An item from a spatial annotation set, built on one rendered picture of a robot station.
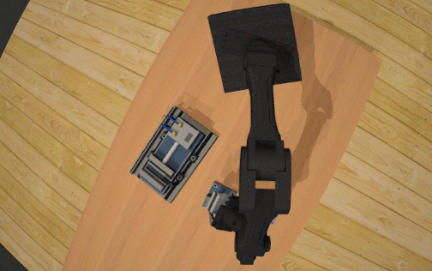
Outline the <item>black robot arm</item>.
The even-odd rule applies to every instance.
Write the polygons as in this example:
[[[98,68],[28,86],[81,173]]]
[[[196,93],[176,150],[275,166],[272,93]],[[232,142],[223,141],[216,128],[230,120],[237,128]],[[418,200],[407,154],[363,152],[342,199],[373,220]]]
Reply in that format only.
[[[243,216],[236,221],[234,232],[240,265],[253,265],[257,256],[264,256],[271,249],[267,230],[273,219],[278,214],[288,214],[291,209],[291,150],[285,148],[276,124],[273,84],[275,73],[289,68],[294,49],[290,45],[226,28],[219,50],[243,58],[252,105],[247,147],[241,146],[237,206],[238,213],[247,215],[247,219]],[[255,181],[275,181],[275,189],[255,189]]]

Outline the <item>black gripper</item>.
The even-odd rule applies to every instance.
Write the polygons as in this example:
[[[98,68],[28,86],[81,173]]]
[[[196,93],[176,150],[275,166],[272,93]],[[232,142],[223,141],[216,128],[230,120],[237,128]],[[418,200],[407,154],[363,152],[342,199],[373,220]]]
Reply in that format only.
[[[234,196],[227,193],[217,194],[223,199],[228,201],[226,206],[220,205],[219,210],[216,214],[209,213],[209,223],[212,227],[215,227],[217,230],[232,232],[235,231],[234,227],[236,221],[245,216],[244,214],[238,213],[238,196]],[[215,217],[213,217],[215,216]],[[227,224],[227,225],[226,225]],[[229,228],[229,227],[230,228]],[[233,230],[232,230],[233,229]]]

